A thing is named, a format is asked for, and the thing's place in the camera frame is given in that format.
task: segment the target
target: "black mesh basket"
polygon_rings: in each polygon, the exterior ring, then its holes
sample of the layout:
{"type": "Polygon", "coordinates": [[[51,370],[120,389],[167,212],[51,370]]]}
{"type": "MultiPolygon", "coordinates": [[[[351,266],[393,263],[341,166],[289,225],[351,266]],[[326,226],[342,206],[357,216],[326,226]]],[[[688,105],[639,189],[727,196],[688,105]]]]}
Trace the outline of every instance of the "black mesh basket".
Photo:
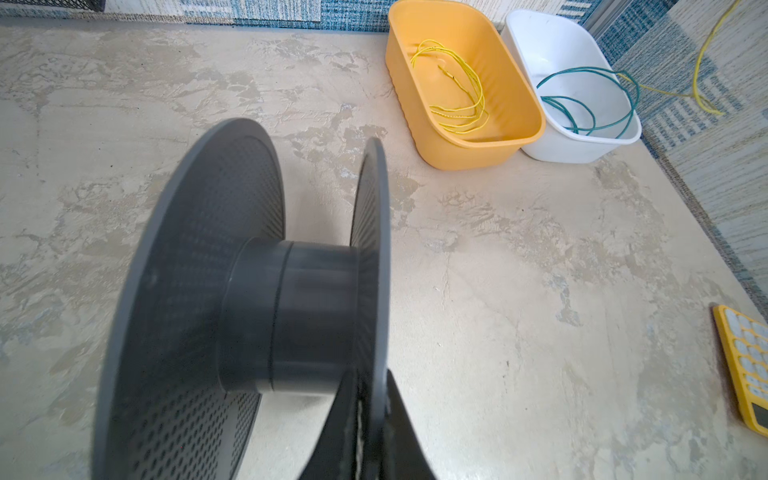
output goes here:
{"type": "Polygon", "coordinates": [[[8,3],[21,3],[23,5],[35,5],[40,7],[77,8],[79,10],[92,10],[103,12],[104,3],[107,0],[3,0],[8,3]]]}

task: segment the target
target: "yellow calculator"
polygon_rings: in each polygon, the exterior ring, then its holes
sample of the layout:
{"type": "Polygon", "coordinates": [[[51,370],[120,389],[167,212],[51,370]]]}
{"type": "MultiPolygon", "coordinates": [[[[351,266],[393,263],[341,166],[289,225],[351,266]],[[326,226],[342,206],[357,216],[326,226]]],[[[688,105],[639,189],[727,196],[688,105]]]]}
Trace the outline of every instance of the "yellow calculator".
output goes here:
{"type": "Polygon", "coordinates": [[[768,326],[724,305],[712,310],[741,416],[768,437],[768,326]]]}

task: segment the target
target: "yellow wire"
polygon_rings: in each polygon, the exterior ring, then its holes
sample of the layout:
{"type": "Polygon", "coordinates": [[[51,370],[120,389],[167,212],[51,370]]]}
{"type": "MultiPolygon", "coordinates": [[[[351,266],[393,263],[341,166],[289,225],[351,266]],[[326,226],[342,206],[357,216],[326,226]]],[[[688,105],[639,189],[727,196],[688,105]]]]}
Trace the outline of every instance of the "yellow wire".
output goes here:
{"type": "Polygon", "coordinates": [[[469,66],[469,64],[455,51],[451,50],[450,48],[445,47],[442,43],[436,40],[432,40],[431,38],[427,38],[426,40],[422,41],[418,47],[416,47],[416,53],[413,54],[411,57],[411,67],[415,67],[416,65],[416,59],[420,55],[426,55],[429,53],[441,53],[444,55],[448,55],[449,57],[453,58],[456,63],[458,63],[458,66],[462,68],[464,73],[467,75],[467,78],[469,79],[469,83],[472,85],[472,90],[475,91],[475,96],[472,96],[472,93],[470,93],[469,90],[467,90],[464,85],[450,72],[445,70],[441,65],[438,65],[438,68],[440,71],[448,78],[453,80],[453,82],[462,89],[464,93],[467,94],[469,97],[469,100],[474,102],[472,105],[469,105],[468,107],[459,107],[459,108],[447,108],[443,107],[441,105],[429,105],[429,109],[432,111],[433,114],[439,115],[443,118],[451,118],[451,119],[458,119],[458,120],[467,120],[465,123],[462,124],[445,124],[438,122],[438,125],[443,127],[447,132],[450,132],[452,134],[457,135],[464,135],[468,134],[473,131],[477,131],[480,128],[483,128],[485,124],[488,123],[488,112],[485,110],[485,94],[482,90],[482,83],[480,82],[480,77],[477,75],[475,70],[472,69],[472,67],[469,66]],[[425,43],[433,43],[434,45],[431,46],[424,46],[425,43]],[[462,111],[467,111],[472,109],[471,114],[457,114],[462,111]],[[472,125],[476,124],[483,118],[483,114],[485,113],[485,121],[482,122],[480,125],[477,125],[475,127],[472,127],[472,125]],[[472,127],[468,130],[460,130],[463,128],[472,127]]]}
{"type": "MultiPolygon", "coordinates": [[[[685,98],[693,98],[696,103],[699,105],[699,108],[706,111],[709,114],[714,115],[723,115],[724,113],[722,111],[717,110],[717,107],[715,107],[715,104],[712,103],[708,98],[702,97],[701,93],[699,93],[699,71],[701,70],[701,61],[704,58],[704,52],[707,51],[707,48],[710,46],[710,43],[715,38],[715,35],[717,34],[717,31],[720,29],[720,26],[723,24],[726,18],[728,18],[728,15],[733,13],[733,10],[736,9],[736,7],[739,5],[741,0],[735,0],[731,4],[731,6],[723,13],[723,16],[720,17],[720,20],[717,21],[715,26],[712,28],[712,31],[710,32],[709,36],[707,36],[707,40],[704,41],[704,44],[701,45],[701,50],[699,50],[699,57],[696,59],[696,66],[694,67],[694,81],[691,84],[691,91],[693,93],[691,94],[676,94],[672,91],[666,91],[666,90],[659,90],[658,88],[649,87],[648,85],[639,84],[642,88],[645,88],[647,90],[656,91],[660,94],[665,95],[672,95],[674,97],[685,97],[685,98]]],[[[624,80],[631,81],[630,78],[625,74],[616,74],[619,77],[622,77],[624,80]]]]}

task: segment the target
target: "green wire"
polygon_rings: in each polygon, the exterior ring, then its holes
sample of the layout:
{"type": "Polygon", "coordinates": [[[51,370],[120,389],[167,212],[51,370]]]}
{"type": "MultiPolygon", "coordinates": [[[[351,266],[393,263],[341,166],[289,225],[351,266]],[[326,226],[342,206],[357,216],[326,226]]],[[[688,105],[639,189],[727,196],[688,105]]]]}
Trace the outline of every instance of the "green wire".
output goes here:
{"type": "Polygon", "coordinates": [[[629,100],[629,105],[630,105],[629,112],[626,115],[624,115],[622,118],[616,120],[613,123],[610,123],[610,124],[607,124],[607,125],[601,125],[600,127],[598,127],[596,125],[597,119],[594,116],[594,113],[582,101],[576,100],[575,98],[566,97],[566,96],[563,96],[563,95],[545,95],[545,96],[541,97],[541,101],[543,101],[544,103],[552,106],[554,109],[556,109],[556,110],[560,111],[562,114],[564,114],[565,117],[568,119],[568,121],[571,122],[571,126],[570,127],[563,126],[563,127],[566,130],[570,130],[570,131],[574,132],[575,134],[580,134],[581,132],[587,132],[586,136],[589,136],[589,135],[592,134],[592,132],[595,132],[595,131],[598,131],[598,130],[604,130],[605,128],[613,127],[613,126],[618,125],[621,122],[626,120],[627,124],[624,125],[624,129],[621,131],[621,133],[619,133],[619,135],[616,136],[616,138],[621,138],[621,135],[624,135],[624,132],[627,131],[627,129],[629,128],[630,124],[632,123],[632,115],[635,112],[635,108],[637,106],[637,103],[640,101],[640,84],[638,84],[635,81],[635,79],[632,77],[632,75],[630,75],[629,72],[627,72],[625,70],[616,70],[615,71],[615,70],[610,70],[608,68],[602,68],[602,67],[574,67],[574,68],[566,68],[565,70],[556,71],[555,73],[550,74],[550,75],[544,77],[543,80],[538,82],[538,85],[536,85],[536,88],[541,87],[544,83],[546,83],[548,80],[550,80],[553,77],[556,77],[556,76],[562,75],[562,74],[569,74],[569,73],[592,73],[592,74],[595,74],[595,75],[600,75],[601,77],[607,78],[608,80],[614,82],[621,89],[621,91],[623,91],[624,94],[627,95],[627,99],[629,100]],[[619,80],[617,80],[616,78],[614,78],[610,74],[622,74],[622,75],[625,75],[627,78],[629,78],[630,82],[632,83],[632,85],[634,85],[634,98],[632,98],[632,94],[630,93],[630,91],[625,86],[623,86],[619,82],[619,80]],[[591,128],[579,127],[576,124],[576,120],[574,119],[574,117],[571,114],[571,112],[568,111],[568,109],[565,107],[565,105],[563,105],[562,102],[560,102],[558,99],[573,101],[574,103],[577,103],[577,104],[581,105],[589,113],[589,115],[592,117],[592,127],[591,128]]]}

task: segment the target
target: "white plastic container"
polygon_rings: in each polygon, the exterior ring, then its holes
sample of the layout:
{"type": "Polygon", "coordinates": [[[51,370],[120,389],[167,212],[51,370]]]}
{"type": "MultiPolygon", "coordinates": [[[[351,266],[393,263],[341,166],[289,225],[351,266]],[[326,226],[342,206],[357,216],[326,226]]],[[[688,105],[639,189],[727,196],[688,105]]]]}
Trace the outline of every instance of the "white plastic container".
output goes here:
{"type": "MultiPolygon", "coordinates": [[[[564,95],[583,101],[597,118],[599,125],[610,124],[629,112],[627,96],[613,82],[592,73],[570,73],[553,77],[540,88],[539,81],[556,71],[573,67],[611,68],[597,42],[580,25],[567,18],[530,10],[515,10],[507,15],[502,40],[518,62],[538,96],[564,95]]],[[[591,127],[592,118],[574,102],[562,103],[579,127],[591,127]]],[[[547,128],[544,135],[523,151],[536,160],[566,164],[595,161],[619,145],[629,145],[642,133],[640,118],[632,115],[627,131],[626,121],[587,137],[566,130],[571,123],[560,111],[542,102],[547,128]]]]}

